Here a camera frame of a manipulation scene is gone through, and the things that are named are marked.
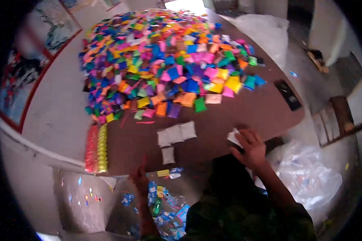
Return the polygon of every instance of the mobile phone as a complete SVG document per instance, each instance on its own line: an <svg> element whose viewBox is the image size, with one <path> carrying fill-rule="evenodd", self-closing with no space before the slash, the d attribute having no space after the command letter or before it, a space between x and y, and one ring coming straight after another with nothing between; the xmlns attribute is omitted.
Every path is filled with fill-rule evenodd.
<svg viewBox="0 0 362 241"><path fill-rule="evenodd" d="M277 81L274 84L292 111L302 107L302 104L284 80Z"/></svg>

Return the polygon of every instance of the pile of colorful packets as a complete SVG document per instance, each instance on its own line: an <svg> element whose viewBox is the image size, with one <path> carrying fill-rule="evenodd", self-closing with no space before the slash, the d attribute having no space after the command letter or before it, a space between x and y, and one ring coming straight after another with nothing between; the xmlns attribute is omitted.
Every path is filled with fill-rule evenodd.
<svg viewBox="0 0 362 241"><path fill-rule="evenodd" d="M79 54L87 71L87 113L98 123L121 118L177 118L181 108L220 104L243 87L265 84L248 76L248 65L264 66L243 39L214 34L219 23L207 23L188 12L150 9L105 19L87 32Z"/></svg>

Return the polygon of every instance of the purple powder packet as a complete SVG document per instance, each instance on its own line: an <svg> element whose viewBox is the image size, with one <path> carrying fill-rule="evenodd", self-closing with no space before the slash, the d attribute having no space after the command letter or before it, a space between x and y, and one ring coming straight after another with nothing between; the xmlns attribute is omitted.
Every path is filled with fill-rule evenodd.
<svg viewBox="0 0 362 241"><path fill-rule="evenodd" d="M168 117L177 119L178 114L180 113L181 107L182 106L179 104L172 104L172 108L169 111Z"/></svg>

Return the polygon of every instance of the clear plastic bag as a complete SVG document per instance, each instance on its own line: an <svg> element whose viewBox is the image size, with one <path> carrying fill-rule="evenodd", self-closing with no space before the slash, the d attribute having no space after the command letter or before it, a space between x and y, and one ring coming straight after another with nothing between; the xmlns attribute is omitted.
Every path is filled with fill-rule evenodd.
<svg viewBox="0 0 362 241"><path fill-rule="evenodd" d="M342 175L322 164L319 147L292 141L275 148L267 161L295 201L306 210L328 204L342 184ZM265 189L259 178L255 184Z"/></svg>
<svg viewBox="0 0 362 241"><path fill-rule="evenodd" d="M237 17L232 24L255 41L280 69L284 69L288 49L288 20L271 15L246 14Z"/></svg>

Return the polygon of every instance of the yellow label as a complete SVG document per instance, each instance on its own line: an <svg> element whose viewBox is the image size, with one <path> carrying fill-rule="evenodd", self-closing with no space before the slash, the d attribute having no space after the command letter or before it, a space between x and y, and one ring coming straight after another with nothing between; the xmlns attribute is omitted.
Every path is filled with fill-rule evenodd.
<svg viewBox="0 0 362 241"><path fill-rule="evenodd" d="M167 177L167 176L169 176L169 169L162 170L162 171L157 171L157 176L159 176L159 177Z"/></svg>
<svg viewBox="0 0 362 241"><path fill-rule="evenodd" d="M164 197L162 186L157 186L157 196L158 197Z"/></svg>

